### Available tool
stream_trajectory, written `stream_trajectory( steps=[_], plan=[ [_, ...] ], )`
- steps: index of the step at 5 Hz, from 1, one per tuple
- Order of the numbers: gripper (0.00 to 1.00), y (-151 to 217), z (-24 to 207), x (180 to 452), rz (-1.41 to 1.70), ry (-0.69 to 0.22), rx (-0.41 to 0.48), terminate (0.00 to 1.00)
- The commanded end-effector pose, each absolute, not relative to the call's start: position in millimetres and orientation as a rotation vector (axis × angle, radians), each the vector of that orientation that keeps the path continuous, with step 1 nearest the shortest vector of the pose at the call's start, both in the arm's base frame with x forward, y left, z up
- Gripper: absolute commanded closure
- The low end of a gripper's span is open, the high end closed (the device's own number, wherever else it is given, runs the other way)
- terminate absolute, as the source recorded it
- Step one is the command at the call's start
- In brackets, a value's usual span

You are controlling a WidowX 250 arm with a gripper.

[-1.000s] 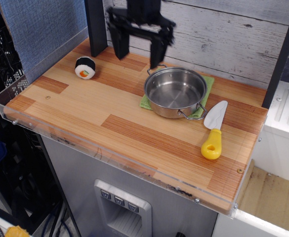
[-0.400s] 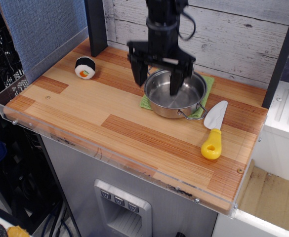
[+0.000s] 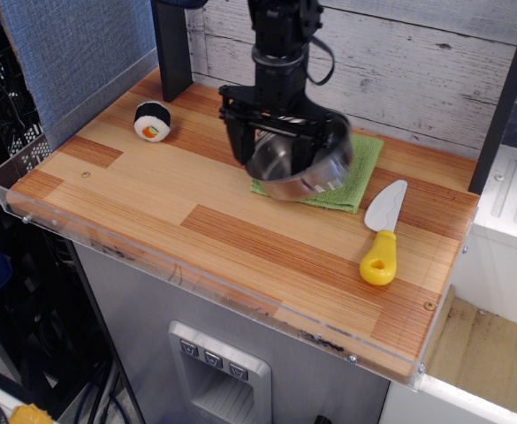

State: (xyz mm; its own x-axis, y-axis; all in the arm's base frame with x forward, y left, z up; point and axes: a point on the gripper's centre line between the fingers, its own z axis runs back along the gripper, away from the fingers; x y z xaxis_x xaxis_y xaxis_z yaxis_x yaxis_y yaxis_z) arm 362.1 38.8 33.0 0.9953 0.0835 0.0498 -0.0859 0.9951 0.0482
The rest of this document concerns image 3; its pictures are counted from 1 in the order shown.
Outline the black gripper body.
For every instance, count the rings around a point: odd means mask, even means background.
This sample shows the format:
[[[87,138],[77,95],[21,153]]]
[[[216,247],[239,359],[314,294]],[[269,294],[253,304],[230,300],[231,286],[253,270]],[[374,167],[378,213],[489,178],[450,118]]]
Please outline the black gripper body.
[[[220,116],[246,120],[254,128],[262,126],[288,134],[299,130],[279,124],[282,117],[295,117],[306,121],[306,134],[316,134],[335,113],[308,99],[305,88],[308,80],[308,64],[285,67],[258,64],[255,67],[253,86],[228,86],[219,88],[223,97]]]

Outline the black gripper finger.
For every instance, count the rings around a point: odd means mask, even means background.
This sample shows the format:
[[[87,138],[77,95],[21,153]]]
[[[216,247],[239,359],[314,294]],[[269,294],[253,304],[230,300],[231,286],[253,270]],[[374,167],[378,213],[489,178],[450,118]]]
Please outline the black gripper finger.
[[[303,172],[312,161],[314,144],[309,137],[296,137],[292,143],[291,172],[293,175]]]
[[[227,118],[225,123],[233,156],[246,165],[255,153],[255,128],[246,120]]]

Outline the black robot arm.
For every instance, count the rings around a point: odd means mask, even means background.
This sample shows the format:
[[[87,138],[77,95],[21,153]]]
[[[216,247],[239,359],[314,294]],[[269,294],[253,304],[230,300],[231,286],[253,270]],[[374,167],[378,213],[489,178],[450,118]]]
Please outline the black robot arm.
[[[255,31],[255,83],[220,87],[220,117],[242,165],[255,153],[256,131],[289,138],[293,175],[308,168],[327,143],[334,117],[306,95],[309,45],[330,51],[315,38],[323,7],[317,1],[250,1],[248,8]]]

